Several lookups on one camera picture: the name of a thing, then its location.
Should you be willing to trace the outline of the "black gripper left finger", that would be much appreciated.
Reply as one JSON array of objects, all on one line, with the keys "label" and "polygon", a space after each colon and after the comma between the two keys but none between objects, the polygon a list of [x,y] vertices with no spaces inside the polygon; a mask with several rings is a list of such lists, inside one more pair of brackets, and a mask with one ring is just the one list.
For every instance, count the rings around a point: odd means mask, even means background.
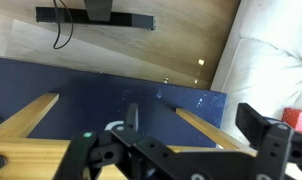
[{"label": "black gripper left finger", "polygon": [[139,139],[138,122],[138,104],[131,103],[128,107],[123,123],[116,125],[111,129],[112,139],[114,141],[135,141]]}]

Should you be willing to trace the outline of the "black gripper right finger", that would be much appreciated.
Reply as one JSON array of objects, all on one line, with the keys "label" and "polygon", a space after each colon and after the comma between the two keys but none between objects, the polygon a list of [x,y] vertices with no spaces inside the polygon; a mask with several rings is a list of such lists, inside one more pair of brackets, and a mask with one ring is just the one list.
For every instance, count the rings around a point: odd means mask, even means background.
[{"label": "black gripper right finger", "polygon": [[254,150],[270,154],[289,153],[293,131],[285,123],[262,116],[247,103],[238,104],[235,120]]}]

